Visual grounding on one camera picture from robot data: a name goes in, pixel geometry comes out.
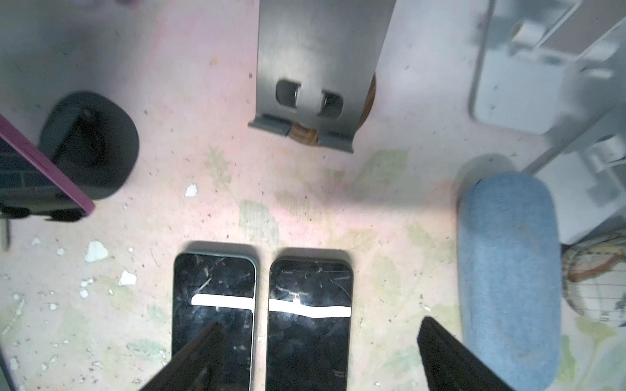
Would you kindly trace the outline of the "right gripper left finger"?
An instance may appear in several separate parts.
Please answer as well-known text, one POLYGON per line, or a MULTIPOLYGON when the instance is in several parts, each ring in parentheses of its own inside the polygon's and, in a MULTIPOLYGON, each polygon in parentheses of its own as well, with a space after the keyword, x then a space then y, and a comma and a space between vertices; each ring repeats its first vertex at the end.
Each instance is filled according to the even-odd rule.
POLYGON ((227 345, 223 327, 211 322, 142 390, 217 390, 226 362, 227 345))

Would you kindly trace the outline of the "white phone stand front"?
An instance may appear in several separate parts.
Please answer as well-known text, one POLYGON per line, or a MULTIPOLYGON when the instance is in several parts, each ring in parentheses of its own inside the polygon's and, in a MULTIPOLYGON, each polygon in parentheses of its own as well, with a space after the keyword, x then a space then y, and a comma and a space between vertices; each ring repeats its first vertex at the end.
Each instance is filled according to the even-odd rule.
POLYGON ((524 171, 549 189, 560 242, 575 244, 625 214, 625 106, 557 129, 563 139, 524 171))

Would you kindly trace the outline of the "pink-edged black phone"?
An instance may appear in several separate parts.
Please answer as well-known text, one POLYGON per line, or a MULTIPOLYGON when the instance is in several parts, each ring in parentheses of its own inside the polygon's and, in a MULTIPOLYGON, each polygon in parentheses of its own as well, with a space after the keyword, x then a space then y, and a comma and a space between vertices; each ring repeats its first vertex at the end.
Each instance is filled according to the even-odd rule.
POLYGON ((1 218, 75 223, 96 209, 91 198, 5 117, 1 118, 1 218))

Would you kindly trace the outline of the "green-edged black phone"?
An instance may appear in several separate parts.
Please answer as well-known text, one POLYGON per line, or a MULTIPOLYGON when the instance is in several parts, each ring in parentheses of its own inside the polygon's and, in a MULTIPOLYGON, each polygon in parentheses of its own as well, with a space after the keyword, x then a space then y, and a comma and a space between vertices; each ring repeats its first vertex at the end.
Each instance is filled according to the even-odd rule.
POLYGON ((234 253, 181 253, 174 260, 171 353, 212 322, 228 341, 219 390, 250 390, 256 260, 234 253))

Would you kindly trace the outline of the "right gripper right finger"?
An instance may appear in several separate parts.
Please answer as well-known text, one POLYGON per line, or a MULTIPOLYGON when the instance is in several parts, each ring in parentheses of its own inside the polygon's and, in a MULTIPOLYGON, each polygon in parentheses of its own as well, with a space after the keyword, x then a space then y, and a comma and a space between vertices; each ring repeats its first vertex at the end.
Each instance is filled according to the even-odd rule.
POLYGON ((430 390, 512 390, 430 316, 422 319, 417 345, 430 390))

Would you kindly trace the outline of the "white phone stand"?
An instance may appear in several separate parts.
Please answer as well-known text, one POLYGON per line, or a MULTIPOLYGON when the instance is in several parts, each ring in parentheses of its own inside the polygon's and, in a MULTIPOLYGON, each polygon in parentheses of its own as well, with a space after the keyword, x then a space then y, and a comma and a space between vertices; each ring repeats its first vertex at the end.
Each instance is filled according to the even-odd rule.
POLYGON ((569 71, 608 81, 623 44, 623 1, 492 1, 470 113, 487 125, 543 134, 554 124, 569 71))
POLYGON ((549 189, 560 242, 575 244, 625 214, 625 106, 557 129, 563 139, 524 171, 549 189))

